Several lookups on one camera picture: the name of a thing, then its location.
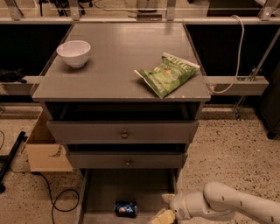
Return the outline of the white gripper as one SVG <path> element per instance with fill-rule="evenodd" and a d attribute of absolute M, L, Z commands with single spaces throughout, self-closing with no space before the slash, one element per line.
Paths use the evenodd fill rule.
<path fill-rule="evenodd" d="M 186 204 L 186 194 L 178 193 L 164 193 L 161 195 L 163 201 L 169 204 L 170 209 L 160 210 L 148 224 L 173 224 L 175 217 L 179 221 L 186 221 L 191 219 Z"/>

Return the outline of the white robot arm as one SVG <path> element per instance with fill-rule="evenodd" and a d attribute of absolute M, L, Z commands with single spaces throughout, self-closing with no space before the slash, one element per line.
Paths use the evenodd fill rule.
<path fill-rule="evenodd" d="M 278 202 L 239 192 L 221 182 L 209 182 L 202 191 L 162 195 L 168 209 L 160 210 L 148 224 L 174 224 L 201 217 L 210 221 L 230 221 L 235 212 L 260 224 L 280 224 Z"/>

